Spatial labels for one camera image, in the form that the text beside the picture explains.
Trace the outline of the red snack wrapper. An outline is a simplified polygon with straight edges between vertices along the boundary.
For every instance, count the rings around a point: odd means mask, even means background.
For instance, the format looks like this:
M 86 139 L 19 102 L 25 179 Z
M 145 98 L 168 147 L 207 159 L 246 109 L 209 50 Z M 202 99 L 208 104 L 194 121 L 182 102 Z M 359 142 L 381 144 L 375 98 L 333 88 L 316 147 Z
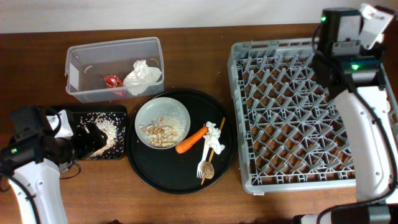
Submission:
M 121 79 L 119 77 L 117 77 L 116 75 L 108 75 L 108 76 L 105 76 L 103 79 L 104 79 L 104 83 L 108 89 L 121 88 L 124 86 Z M 118 95 L 118 96 L 125 96 L 124 90 L 112 90 L 111 93 L 114 95 Z

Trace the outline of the white tissue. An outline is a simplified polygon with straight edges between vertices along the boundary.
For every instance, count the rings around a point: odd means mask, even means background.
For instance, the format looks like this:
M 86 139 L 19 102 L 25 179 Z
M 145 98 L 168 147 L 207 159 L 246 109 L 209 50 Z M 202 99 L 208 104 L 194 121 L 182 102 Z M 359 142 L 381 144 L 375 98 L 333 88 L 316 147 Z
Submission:
M 139 95 L 146 91 L 145 85 L 151 85 L 161 77 L 161 70 L 157 67 L 149 67 L 146 60 L 134 62 L 134 70 L 123 80 L 123 85 L 128 86 L 128 91 L 132 95 Z

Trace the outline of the grey dishwasher rack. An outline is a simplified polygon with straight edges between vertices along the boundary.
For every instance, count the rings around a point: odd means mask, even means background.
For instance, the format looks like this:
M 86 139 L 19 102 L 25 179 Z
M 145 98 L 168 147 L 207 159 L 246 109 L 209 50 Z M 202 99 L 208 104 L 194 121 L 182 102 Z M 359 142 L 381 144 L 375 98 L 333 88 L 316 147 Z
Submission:
M 315 80 L 311 39 L 238 42 L 228 60 L 243 189 L 356 186 L 343 120 Z

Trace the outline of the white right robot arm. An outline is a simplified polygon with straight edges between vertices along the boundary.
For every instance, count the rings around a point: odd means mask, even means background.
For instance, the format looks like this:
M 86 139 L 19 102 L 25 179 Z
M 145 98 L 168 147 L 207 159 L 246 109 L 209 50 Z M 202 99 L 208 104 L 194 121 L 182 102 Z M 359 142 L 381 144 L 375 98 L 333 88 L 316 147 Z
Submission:
M 382 64 L 384 31 L 395 18 L 393 10 L 367 3 L 322 11 L 312 36 L 313 69 L 345 126 L 356 201 L 296 216 L 295 223 L 397 222 L 397 140 L 389 121 L 394 100 Z

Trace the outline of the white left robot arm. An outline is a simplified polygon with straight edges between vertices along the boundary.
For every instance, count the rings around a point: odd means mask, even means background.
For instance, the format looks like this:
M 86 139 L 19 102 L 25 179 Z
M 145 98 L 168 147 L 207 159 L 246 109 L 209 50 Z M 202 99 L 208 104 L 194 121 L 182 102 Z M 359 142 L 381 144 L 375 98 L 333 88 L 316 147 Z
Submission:
M 9 180 L 23 223 L 67 223 L 60 190 L 60 169 L 106 145 L 107 136 L 94 124 L 78 128 L 72 138 L 52 130 L 25 129 L 1 150 L 1 175 Z

